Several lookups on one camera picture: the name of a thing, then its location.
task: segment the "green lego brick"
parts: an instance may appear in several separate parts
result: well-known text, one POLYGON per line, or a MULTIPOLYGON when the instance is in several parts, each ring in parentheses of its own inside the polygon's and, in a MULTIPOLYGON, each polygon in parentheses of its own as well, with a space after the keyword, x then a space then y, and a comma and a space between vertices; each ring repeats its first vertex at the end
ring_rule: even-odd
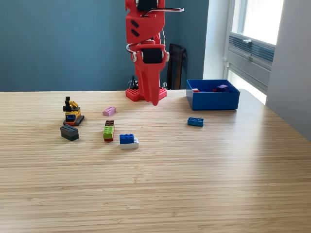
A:
POLYGON ((113 138, 113 133, 114 133, 114 127, 113 126, 105 126, 104 128, 104 139, 111 139, 113 138))

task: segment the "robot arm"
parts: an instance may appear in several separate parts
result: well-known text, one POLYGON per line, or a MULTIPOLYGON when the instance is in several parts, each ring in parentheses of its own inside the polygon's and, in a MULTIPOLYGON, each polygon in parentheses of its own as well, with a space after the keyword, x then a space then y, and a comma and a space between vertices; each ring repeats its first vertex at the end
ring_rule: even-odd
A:
POLYGON ((138 76, 139 91, 146 101, 159 101, 160 71, 169 61, 170 54, 161 44, 160 32, 165 24, 165 12, 181 12, 184 8, 165 8, 165 0, 125 0, 126 49, 131 53, 138 76))

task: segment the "red robot base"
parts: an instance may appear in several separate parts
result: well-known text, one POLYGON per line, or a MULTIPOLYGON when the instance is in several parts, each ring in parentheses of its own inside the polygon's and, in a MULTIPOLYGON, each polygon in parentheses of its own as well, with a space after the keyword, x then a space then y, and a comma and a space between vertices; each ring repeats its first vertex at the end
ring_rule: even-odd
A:
MULTIPOLYGON (((139 89, 127 89, 125 91, 125 95, 127 98, 129 98, 132 101, 138 101, 138 100, 144 100, 144 95, 139 89)), ((160 87, 160 95, 159 100, 163 99, 167 96, 166 89, 160 87)))

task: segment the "lego vehicle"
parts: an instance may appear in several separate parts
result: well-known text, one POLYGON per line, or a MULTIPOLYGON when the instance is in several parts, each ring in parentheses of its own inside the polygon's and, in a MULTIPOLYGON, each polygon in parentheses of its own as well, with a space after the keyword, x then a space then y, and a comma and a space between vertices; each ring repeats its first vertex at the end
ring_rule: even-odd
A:
POLYGON ((84 116, 81 115, 81 109, 78 104, 72 100, 70 97, 66 97, 65 106, 63 106, 63 112, 65 112, 65 121, 64 125, 78 126, 84 119, 84 116))

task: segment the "white lego brick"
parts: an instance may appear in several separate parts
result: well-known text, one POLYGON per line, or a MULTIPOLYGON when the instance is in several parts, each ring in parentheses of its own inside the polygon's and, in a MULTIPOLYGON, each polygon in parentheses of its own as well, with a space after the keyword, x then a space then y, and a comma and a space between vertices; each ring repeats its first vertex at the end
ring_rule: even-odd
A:
POLYGON ((135 149, 139 147, 139 142, 137 138, 134 138, 134 143, 129 143, 129 144, 120 144, 120 148, 122 150, 126 149, 135 149))

